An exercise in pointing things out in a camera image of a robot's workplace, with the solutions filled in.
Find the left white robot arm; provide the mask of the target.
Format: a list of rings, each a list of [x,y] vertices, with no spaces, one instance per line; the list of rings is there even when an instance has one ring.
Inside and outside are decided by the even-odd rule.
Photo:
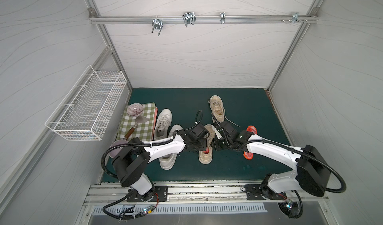
[[[185,150],[205,151],[208,137],[208,129],[198,124],[191,129],[175,130],[171,137],[157,141],[118,140],[102,154],[101,168],[117,179],[121,187],[133,189],[142,197],[151,197],[155,189],[145,175],[147,166],[156,159]]]

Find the red orange insole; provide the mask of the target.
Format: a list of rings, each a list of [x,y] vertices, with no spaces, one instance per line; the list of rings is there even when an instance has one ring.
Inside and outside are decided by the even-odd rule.
[[[253,133],[253,134],[255,134],[255,135],[257,134],[257,129],[256,129],[254,126],[248,126],[247,129],[246,129],[246,131],[251,132],[251,133]],[[247,160],[252,160],[252,158],[253,158],[253,153],[250,153],[250,152],[244,152],[244,153],[243,153],[243,156],[244,156],[244,158],[247,159]]]

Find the beige lace sneaker with laces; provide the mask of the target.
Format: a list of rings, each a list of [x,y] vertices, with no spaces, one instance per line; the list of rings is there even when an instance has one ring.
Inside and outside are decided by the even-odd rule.
[[[213,95],[209,100],[208,100],[210,109],[213,113],[213,116],[217,119],[218,122],[222,123],[224,121],[228,121],[231,124],[239,127],[239,125],[235,124],[231,120],[228,120],[226,117],[225,113],[225,108],[223,105],[222,99],[218,95]]]

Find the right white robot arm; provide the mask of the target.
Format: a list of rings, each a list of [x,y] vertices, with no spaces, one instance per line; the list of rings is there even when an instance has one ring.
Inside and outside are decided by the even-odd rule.
[[[305,191],[312,196],[323,197],[327,192],[340,194],[347,189],[342,176],[328,165],[313,146],[293,147],[246,130],[238,132],[226,121],[215,122],[213,128],[222,148],[261,155],[291,169],[280,174],[266,175],[259,191],[267,199],[272,194],[287,191]]]

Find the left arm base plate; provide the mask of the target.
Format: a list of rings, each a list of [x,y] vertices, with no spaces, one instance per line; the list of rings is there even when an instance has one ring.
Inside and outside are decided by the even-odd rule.
[[[137,190],[133,189],[129,197],[126,199],[130,203],[154,203],[166,202],[168,198],[168,186],[154,185],[147,193],[141,195]]]

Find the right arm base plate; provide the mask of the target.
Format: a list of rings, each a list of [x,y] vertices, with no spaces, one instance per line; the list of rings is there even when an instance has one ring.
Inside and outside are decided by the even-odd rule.
[[[247,184],[241,188],[245,193],[246,199],[250,201],[268,201],[268,200],[286,200],[287,197],[284,193],[278,194],[268,188],[267,185],[261,184]]]

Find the white sneaker front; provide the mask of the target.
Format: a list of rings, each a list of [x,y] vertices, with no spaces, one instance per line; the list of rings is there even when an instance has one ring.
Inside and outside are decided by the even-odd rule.
[[[178,131],[181,129],[182,129],[181,125],[174,125],[169,132],[169,137],[172,137],[175,131]],[[177,155],[178,155],[177,153],[172,153],[172,154],[161,157],[159,159],[160,167],[164,170],[170,170],[175,164]]]

